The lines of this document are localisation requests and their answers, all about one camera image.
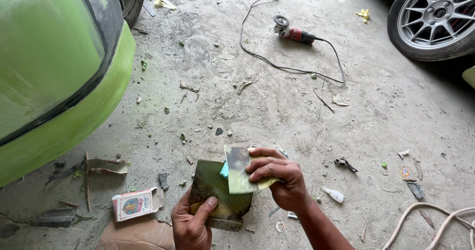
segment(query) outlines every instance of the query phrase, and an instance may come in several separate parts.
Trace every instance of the black rubber strip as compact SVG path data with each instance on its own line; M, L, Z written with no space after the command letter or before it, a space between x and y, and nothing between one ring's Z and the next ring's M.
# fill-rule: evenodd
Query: black rubber strip
M92 9L92 5L90 4L89 0L83 0L84 5L88 8L90 15L92 17L92 20L95 23L95 26L97 28L97 32L99 36L101 37L103 47L104 47L104 58L102 59L101 64L99 65L99 68L97 72L80 88L78 89L73 95L71 95L68 99L48 111L47 113L43 114L42 116L38 117L37 119L31 121L30 123L22 126L20 129L10 133L6 137L3 137L0 140L0 147L3 145L14 141L15 139L25 135L26 133L32 131L33 129L41 126L42 124L48 122L49 120L57 117L58 115L62 114L65 112L67 109L76 106L80 101L82 101L87 95L89 95L98 85L101 83L102 79L105 76L105 73L107 72L112 58L114 56L114 52L116 51L116 46L117 42L119 40L119 34L120 31L122 31L122 27L119 28L119 32L117 36L115 37L116 41L114 45L112 46L111 50L108 50L109 47L107 47L108 41L105 40L104 38L104 32L101 28L101 25L99 24L96 16L94 15L94 11Z

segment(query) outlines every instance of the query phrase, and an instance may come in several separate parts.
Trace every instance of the glue bottle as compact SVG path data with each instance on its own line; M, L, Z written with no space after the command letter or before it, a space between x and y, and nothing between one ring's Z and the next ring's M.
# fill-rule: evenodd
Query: glue bottle
M322 187L324 191L326 191L335 201L342 203L343 202L343 194L340 192L330 190L330 189L325 189Z

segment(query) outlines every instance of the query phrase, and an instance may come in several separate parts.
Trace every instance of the green car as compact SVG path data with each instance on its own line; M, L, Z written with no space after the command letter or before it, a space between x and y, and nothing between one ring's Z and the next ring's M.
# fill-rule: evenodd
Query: green car
M128 85L143 0L0 0L0 186L63 155Z
M409 58L440 61L475 53L475 0L395 0L388 35ZM475 88L475 67L463 73Z

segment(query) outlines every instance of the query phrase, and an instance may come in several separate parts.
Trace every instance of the cardboard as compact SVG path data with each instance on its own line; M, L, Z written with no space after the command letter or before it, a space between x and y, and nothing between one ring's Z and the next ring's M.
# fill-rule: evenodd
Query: cardboard
M129 192L112 197L112 210L116 222L157 212L165 204L162 187Z
M95 250L171 250L173 229L150 216L122 223L111 220Z

